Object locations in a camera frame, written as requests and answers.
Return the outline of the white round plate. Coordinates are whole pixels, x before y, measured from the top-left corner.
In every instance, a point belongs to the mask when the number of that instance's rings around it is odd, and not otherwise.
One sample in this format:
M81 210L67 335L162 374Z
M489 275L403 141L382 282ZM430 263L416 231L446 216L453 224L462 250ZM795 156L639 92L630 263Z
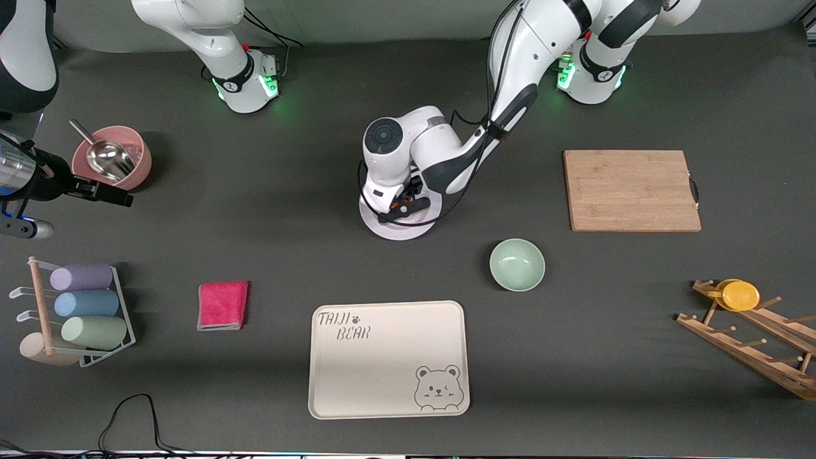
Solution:
M420 236L424 235L431 227L434 225L432 223L428 223L428 221L434 220L437 217L440 217L441 214L441 205L442 205L442 195L437 194L437 192L427 191L423 189L420 192L419 196L426 196L429 197L431 200L431 205L428 210L414 213L408 218L403 218L396 220L399 224L393 224L388 222L386 224L380 224L378 221L378 215L373 212L368 205L364 202L364 199L361 197L359 198L359 210L360 215L365 223L365 226L371 232L375 233L381 238L395 240L395 241L404 241L408 239L419 238Z

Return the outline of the metal scoop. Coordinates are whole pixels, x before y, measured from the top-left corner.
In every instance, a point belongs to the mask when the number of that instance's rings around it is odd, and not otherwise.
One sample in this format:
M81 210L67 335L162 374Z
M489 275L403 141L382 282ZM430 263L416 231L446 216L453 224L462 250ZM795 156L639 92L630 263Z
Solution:
M85 159L102 177L116 183L134 171L135 163L122 145L113 140L96 138L76 119L69 119L69 124L89 143Z

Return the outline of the pink bowl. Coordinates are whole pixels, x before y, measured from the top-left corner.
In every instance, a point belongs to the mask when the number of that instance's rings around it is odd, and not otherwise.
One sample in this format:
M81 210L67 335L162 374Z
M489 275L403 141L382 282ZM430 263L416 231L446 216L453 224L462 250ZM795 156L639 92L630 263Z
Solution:
M74 175L79 175L91 180L101 181L111 186L115 186L125 191L134 191L140 187L147 179L152 168L152 154L149 146L140 133L130 127L125 126L111 126L104 127L94 132L94 137L113 140L120 143L131 159L135 162L135 169L130 175L124 179L113 182L94 171L87 162L87 149L90 148L90 143L85 140L80 143L73 154L70 166Z

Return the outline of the purple cup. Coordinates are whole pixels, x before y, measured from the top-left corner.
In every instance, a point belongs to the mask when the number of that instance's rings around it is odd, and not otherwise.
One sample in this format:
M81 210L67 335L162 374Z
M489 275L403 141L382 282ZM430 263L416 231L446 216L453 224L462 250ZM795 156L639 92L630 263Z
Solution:
M107 289L111 282L112 268L101 263L65 265L50 274L50 285L56 291Z

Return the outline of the blue cup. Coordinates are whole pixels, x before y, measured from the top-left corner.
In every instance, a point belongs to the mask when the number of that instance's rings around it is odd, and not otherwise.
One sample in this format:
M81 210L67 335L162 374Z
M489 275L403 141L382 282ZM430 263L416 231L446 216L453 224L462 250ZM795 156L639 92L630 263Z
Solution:
M54 311L61 317L113 317L119 304L119 295L109 289L65 291L55 299Z

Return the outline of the light green bowl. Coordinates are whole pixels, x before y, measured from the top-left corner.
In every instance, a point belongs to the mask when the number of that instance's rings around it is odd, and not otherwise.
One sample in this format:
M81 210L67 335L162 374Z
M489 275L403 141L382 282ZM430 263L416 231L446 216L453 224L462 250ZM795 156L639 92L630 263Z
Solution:
M490 253L492 278L508 291L530 291L540 284L547 271L545 258L536 244L511 238L498 243Z

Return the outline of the green cup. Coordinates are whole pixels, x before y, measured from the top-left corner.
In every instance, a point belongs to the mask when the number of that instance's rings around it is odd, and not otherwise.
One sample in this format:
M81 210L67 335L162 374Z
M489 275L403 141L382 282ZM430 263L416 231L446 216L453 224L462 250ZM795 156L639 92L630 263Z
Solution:
M123 343L127 330L121 317L78 316L70 317L62 325L61 337L73 345L113 351Z

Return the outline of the pink folded cloth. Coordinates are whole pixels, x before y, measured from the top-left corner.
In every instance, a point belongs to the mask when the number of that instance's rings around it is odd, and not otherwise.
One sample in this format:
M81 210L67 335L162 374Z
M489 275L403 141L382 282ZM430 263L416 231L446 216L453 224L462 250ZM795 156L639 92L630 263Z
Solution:
M200 285L196 330L241 330L245 323L250 285L248 280Z

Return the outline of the beige cup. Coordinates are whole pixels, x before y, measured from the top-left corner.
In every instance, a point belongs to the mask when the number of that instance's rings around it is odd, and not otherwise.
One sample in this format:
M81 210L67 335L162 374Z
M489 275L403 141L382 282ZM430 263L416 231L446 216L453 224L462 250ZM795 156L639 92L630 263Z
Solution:
M58 367L67 367L77 364L82 360L79 355L73 354L59 354L47 355L45 349L45 342L41 332L32 332L21 340L18 346L20 354L38 363L49 364Z

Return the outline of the beige bear print tray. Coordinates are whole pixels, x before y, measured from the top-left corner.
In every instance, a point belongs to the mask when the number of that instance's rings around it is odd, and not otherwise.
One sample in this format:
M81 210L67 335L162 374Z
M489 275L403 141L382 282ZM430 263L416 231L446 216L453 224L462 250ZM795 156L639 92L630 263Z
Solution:
M314 311L308 408L317 420L459 416L470 404L465 316L454 300Z

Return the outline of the wooden cutting board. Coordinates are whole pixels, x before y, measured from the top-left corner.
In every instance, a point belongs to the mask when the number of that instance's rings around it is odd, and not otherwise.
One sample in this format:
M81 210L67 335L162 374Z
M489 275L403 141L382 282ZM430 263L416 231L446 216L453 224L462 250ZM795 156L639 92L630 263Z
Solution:
M700 232L683 151L567 149L563 159L573 231Z

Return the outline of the yellow cup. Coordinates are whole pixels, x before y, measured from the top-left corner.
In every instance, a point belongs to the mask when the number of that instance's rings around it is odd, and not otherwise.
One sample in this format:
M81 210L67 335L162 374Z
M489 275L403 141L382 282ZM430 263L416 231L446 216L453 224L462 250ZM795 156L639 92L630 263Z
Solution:
M723 280L705 295L724 310L731 312L754 310L761 299L758 289L753 284L740 279Z

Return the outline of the wooden peg drying rack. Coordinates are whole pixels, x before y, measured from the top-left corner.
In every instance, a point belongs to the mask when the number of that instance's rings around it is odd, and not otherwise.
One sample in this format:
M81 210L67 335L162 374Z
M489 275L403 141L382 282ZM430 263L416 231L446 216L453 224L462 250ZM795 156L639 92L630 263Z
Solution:
M675 322L796 397L816 403L816 314L803 317L782 316L771 310L773 305L781 302L781 297L765 300L761 294L760 303L754 310L743 312L724 310L705 295L722 281L712 279L691 282L691 290L705 297L711 305L703 317L677 314ZM790 347L796 354L774 357L761 349L761 346L768 343L768 338L741 342L732 336L736 332L736 326L715 328L711 321L714 314L720 310L735 314L760 331L766 332L768 337Z

